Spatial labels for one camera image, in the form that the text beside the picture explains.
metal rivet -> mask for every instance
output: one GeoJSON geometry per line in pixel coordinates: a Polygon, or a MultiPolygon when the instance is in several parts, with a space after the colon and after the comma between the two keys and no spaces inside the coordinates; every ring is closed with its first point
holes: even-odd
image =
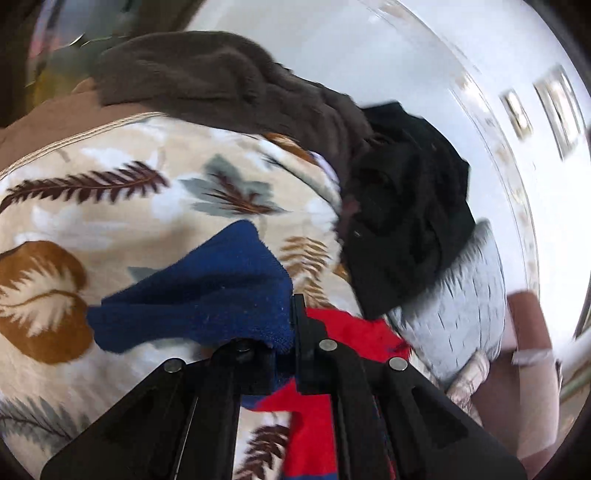
{"type": "Polygon", "coordinates": [[[337,343],[334,340],[327,338],[325,340],[321,340],[318,346],[325,352],[332,352],[333,350],[336,350],[337,343]]]}
{"type": "Polygon", "coordinates": [[[164,362],[164,371],[173,374],[182,369],[184,362],[180,358],[170,358],[164,362]]]}
{"type": "Polygon", "coordinates": [[[408,362],[404,358],[395,356],[388,361],[388,365],[392,370],[396,370],[397,372],[403,372],[407,369],[408,362]]]}

white quilted fabric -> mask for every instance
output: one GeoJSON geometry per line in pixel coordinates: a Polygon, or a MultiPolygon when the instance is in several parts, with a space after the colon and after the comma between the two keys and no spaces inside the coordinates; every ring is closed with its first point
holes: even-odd
{"type": "Polygon", "coordinates": [[[501,258],[483,220],[438,282],[388,318],[447,388],[477,350],[490,361],[499,355],[505,310],[501,258]]]}

clothing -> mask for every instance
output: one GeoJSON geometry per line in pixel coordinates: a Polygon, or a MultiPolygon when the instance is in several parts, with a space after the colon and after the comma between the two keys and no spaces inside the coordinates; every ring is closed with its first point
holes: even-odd
{"type": "Polygon", "coordinates": [[[475,351],[491,362],[499,356],[506,302],[499,250],[491,224],[483,220],[452,266],[387,316],[439,383],[449,388],[475,351]]]}
{"type": "Polygon", "coordinates": [[[226,32],[156,33],[105,51],[93,74],[103,105],[140,102],[189,122],[286,135],[322,155],[341,183],[372,130],[343,94],[294,76],[226,32]]]}
{"type": "Polygon", "coordinates": [[[359,313],[337,273],[339,193],[320,167],[257,135],[142,115],[0,173],[0,434],[35,478],[164,360],[208,352],[178,338],[105,352],[89,306],[236,221],[256,226],[308,305],[359,313]]]}
{"type": "MultiPolygon", "coordinates": [[[[386,362],[393,356],[408,360],[409,346],[384,322],[366,322],[336,310],[307,309],[311,318],[326,325],[328,336],[349,345],[364,358],[386,362]]],[[[300,395],[294,381],[265,397],[256,411],[291,412],[290,438],[283,475],[309,480],[336,479],[337,460],[332,408],[328,395],[300,395]]]]}
{"type": "Polygon", "coordinates": [[[486,380],[490,369],[491,363],[488,361],[486,354],[477,350],[446,391],[447,398],[460,407],[481,427],[482,420],[472,403],[472,395],[486,380]]]}
{"type": "Polygon", "coordinates": [[[278,352],[293,345],[285,268],[240,220],[175,264],[90,307],[95,342],[122,353],[161,338],[219,345],[261,340],[278,352]]]}
{"type": "Polygon", "coordinates": [[[364,316],[374,319],[432,285],[475,223],[469,165],[435,128],[399,103],[364,113],[381,143],[355,164],[343,192],[358,204],[345,219],[343,253],[364,316]]]}

fabric seam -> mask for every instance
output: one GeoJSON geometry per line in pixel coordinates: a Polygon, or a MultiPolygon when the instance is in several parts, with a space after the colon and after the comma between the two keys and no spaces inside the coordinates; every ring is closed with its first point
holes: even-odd
{"type": "Polygon", "coordinates": [[[20,158],[19,160],[17,160],[16,162],[14,162],[9,167],[0,171],[0,180],[4,179],[7,175],[11,174],[15,170],[18,170],[19,168],[29,164],[30,162],[35,161],[38,158],[40,158],[44,155],[47,155],[55,150],[58,150],[59,148],[65,147],[67,145],[72,145],[72,144],[79,142],[81,140],[85,140],[87,138],[94,137],[97,134],[100,134],[102,132],[108,132],[109,130],[113,130],[114,128],[121,127],[123,125],[127,125],[127,124],[130,124],[133,122],[147,119],[147,118],[153,118],[156,116],[164,116],[164,115],[165,115],[165,113],[162,113],[162,112],[136,113],[135,115],[131,115],[126,118],[115,120],[114,122],[110,122],[105,125],[101,125],[100,127],[94,127],[90,130],[87,130],[86,132],[72,135],[71,137],[65,138],[63,140],[58,140],[57,142],[53,142],[49,145],[46,145],[43,148],[40,148],[39,150],[29,153],[28,155],[26,155],[26,156],[20,158]]]}

fern leaf pattern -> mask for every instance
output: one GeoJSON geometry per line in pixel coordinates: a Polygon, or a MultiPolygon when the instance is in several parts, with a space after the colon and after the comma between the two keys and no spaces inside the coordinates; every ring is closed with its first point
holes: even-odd
{"type": "Polygon", "coordinates": [[[26,401],[0,401],[0,434],[20,435],[36,443],[43,451],[55,455],[90,425],[84,414],[77,422],[63,405],[54,408],[46,400],[35,402],[31,397],[26,401]]]}
{"type": "Polygon", "coordinates": [[[206,180],[181,180],[187,191],[201,200],[192,205],[193,210],[223,217],[285,212],[271,200],[271,184],[244,180],[238,169],[221,155],[214,155],[205,165],[205,172],[206,180]]]}
{"type": "Polygon", "coordinates": [[[91,171],[65,178],[25,180],[8,189],[8,195],[0,203],[0,213],[11,205],[34,198],[57,200],[64,195],[65,201],[74,198],[78,203],[90,199],[100,202],[108,198],[115,203],[123,192],[129,200],[136,193],[142,197],[150,190],[158,193],[160,187],[168,187],[168,180],[146,164],[135,161],[116,171],[91,171]]]}
{"type": "Polygon", "coordinates": [[[265,480],[265,467],[272,469],[274,458],[282,459],[290,430],[283,425],[264,425],[252,432],[246,458],[234,472],[233,480],[265,480]]]}
{"type": "Polygon", "coordinates": [[[294,293],[303,294],[308,307],[334,309],[320,285],[320,276],[330,260],[325,244],[305,236],[291,236],[281,252],[278,260],[291,277],[294,293]]]}

